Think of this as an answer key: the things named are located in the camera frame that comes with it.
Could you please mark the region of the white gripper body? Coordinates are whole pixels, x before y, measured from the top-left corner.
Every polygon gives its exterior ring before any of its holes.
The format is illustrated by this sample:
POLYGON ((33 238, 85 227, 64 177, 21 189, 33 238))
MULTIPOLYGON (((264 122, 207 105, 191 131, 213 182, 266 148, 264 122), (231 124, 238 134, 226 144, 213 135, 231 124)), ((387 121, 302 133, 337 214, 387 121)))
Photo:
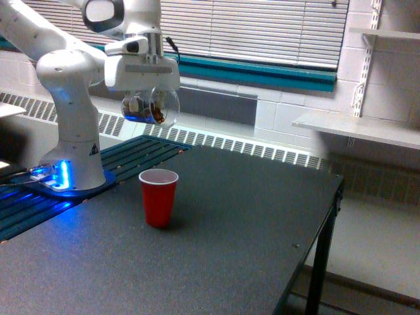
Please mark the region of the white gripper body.
POLYGON ((109 56, 104 64, 104 82, 115 91, 147 91, 155 87, 165 90, 180 88, 179 67, 171 58, 147 60, 142 56, 109 56))

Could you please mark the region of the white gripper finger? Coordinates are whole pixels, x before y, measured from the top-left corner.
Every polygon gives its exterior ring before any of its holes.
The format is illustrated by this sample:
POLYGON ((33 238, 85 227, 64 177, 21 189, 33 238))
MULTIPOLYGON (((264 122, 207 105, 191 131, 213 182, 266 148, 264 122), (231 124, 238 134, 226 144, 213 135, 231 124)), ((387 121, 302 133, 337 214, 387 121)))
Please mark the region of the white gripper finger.
POLYGON ((131 113, 139 113, 141 109, 141 100, 138 96, 131 96, 128 101, 129 112, 131 113))
POLYGON ((166 91, 158 90, 154 94, 155 107, 163 110, 165 108, 166 91))

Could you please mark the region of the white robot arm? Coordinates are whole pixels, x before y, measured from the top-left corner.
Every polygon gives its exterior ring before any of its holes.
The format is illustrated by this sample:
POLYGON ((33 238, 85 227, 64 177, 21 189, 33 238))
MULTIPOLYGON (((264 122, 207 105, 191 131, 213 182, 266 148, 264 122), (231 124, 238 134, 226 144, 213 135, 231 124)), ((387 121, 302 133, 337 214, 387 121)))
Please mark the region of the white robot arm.
POLYGON ((84 191, 106 182, 98 110, 90 87, 124 94, 126 119, 172 127, 180 112, 179 66, 163 54, 159 1, 72 1, 92 32, 112 39, 94 48, 57 28, 22 1, 1 2, 1 35, 36 63, 58 116, 58 144, 41 159, 57 173, 47 188, 84 191))

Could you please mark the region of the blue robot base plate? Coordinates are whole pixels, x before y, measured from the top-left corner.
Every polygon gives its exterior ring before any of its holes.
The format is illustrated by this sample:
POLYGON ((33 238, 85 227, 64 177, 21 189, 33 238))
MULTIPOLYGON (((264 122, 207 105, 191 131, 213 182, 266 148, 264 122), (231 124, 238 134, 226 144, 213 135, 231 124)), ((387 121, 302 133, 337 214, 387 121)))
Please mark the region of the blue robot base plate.
POLYGON ((116 176, 112 172, 105 171, 104 175, 106 179, 105 183, 89 190, 70 188, 70 178, 68 177, 66 180, 62 179, 62 176, 57 173, 49 174, 48 176, 39 174, 38 177, 20 175, 19 177, 12 178, 10 180, 11 183, 7 183, 6 186, 8 188, 26 188, 30 192, 62 200, 84 200, 98 195, 115 185, 116 176))

